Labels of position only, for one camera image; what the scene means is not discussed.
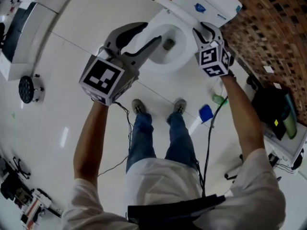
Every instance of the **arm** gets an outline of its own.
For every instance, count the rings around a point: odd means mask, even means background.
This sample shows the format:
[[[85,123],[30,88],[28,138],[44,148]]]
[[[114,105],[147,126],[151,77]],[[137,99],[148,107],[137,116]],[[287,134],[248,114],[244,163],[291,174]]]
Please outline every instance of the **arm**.
[[[261,122],[251,105],[248,97],[231,76],[221,77],[226,88],[230,109],[239,142],[242,149],[243,159],[254,150],[264,148]]]
[[[102,159],[107,113],[107,106],[94,102],[73,158],[75,179],[85,179],[95,187]]]

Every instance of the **white t-shirt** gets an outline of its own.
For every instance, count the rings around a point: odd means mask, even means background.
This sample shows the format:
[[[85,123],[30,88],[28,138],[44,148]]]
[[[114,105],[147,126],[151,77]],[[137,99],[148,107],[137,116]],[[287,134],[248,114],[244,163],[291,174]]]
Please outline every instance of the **white t-shirt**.
[[[200,198],[197,172],[178,162],[144,159],[131,166],[127,175],[128,205],[176,203]],[[274,230],[285,219],[285,198],[264,149],[253,151],[244,162],[233,196],[204,213],[194,224],[204,230]],[[136,230],[138,225],[104,212],[97,189],[76,179],[62,215],[64,230]]]

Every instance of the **toilet tank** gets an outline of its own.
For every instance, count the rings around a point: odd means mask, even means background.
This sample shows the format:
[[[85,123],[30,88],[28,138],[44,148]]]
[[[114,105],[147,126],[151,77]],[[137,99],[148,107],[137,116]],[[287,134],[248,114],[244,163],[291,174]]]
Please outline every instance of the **toilet tank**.
[[[233,19],[242,8],[239,0],[172,0],[200,22],[221,27]]]

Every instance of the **toilet seat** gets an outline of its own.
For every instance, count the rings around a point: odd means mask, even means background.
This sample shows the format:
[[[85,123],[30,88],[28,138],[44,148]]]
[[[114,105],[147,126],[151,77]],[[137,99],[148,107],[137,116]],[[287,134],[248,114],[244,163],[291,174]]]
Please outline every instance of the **toilet seat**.
[[[156,28],[159,28],[159,26],[165,27],[165,25],[173,27],[175,31],[174,33],[179,33],[179,38],[181,39],[181,42],[178,42],[178,47],[180,48],[177,48],[177,54],[173,55],[174,57],[176,57],[176,59],[172,60],[171,62],[168,62],[166,58],[163,62],[157,62],[157,60],[159,61],[159,50],[161,50],[163,40],[165,41],[165,38],[162,37],[161,45],[155,50],[155,52],[152,53],[152,55],[144,63],[144,65],[142,66],[143,69],[148,69],[157,73],[173,72],[182,68],[194,56],[194,54],[198,52],[197,44],[195,42],[194,35],[192,32],[192,26],[183,22],[170,10],[165,8],[162,9],[148,23],[148,26],[139,34],[136,40],[136,49],[139,50],[151,39],[156,36],[160,36],[161,34],[159,32],[161,31],[156,30]]]

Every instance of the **white tile floor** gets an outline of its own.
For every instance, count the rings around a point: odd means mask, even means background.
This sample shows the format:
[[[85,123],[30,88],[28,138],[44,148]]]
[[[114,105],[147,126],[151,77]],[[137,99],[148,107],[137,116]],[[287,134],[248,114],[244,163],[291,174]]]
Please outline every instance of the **white tile floor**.
[[[72,158],[92,106],[91,99],[78,84],[90,57],[103,44],[107,34],[126,23],[149,21],[160,11],[151,0],[71,0],[60,16],[35,69],[46,89],[39,103],[21,105],[18,82],[5,82],[0,76],[0,141],[10,158],[17,154],[29,167],[32,176],[27,182],[48,193],[56,205],[64,207],[73,183]],[[245,88],[247,74],[237,64],[233,67],[239,84]],[[118,100],[131,110],[134,98],[143,100],[153,115],[154,147],[158,157],[164,157],[169,146],[168,125],[165,122],[178,97],[185,98],[187,127],[196,121],[198,110],[217,105],[212,94],[222,91],[218,78],[208,78],[193,58],[173,74],[156,75],[141,69],[135,82]],[[64,131],[66,141],[62,141]],[[208,127],[199,125],[192,134],[195,151],[204,165]],[[100,170],[104,171],[123,160],[128,152],[128,124],[125,113],[112,105],[108,116],[104,156]],[[207,188],[224,193],[229,183],[224,173],[240,162],[240,149],[232,124],[229,106],[222,108],[211,137],[211,152]],[[105,210],[125,215],[123,201],[125,165],[99,178],[99,196]]]

